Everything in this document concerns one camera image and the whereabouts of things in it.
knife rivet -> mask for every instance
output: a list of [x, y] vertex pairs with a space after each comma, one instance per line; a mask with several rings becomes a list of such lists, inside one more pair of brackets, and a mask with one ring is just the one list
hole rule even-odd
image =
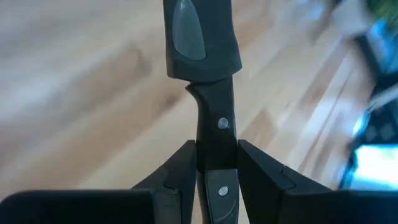
[[226, 129], [228, 128], [229, 122], [226, 118], [220, 118], [218, 120], [218, 128], [220, 129]]
[[225, 196], [226, 194], [228, 194], [228, 187], [227, 186], [224, 186], [224, 187], [222, 187], [222, 188], [220, 188], [218, 190], [218, 195], [219, 196]]

hardwood floor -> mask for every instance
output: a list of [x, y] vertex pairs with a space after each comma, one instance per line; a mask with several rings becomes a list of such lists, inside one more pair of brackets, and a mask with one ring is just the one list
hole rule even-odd
[[[373, 83], [327, 2], [234, 0], [234, 88], [241, 139], [336, 188]], [[0, 198], [128, 189], [195, 138], [188, 83], [166, 76], [162, 13], [155, 0], [0, 2]]]

wooden floor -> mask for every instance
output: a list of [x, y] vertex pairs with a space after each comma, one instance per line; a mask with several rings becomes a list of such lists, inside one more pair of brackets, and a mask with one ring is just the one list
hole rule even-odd
[[[233, 1], [234, 87], [241, 139], [336, 188], [373, 84], [326, 2]], [[188, 83], [166, 76], [163, 23], [159, 0], [0, 2], [0, 198], [128, 189], [195, 138]]]

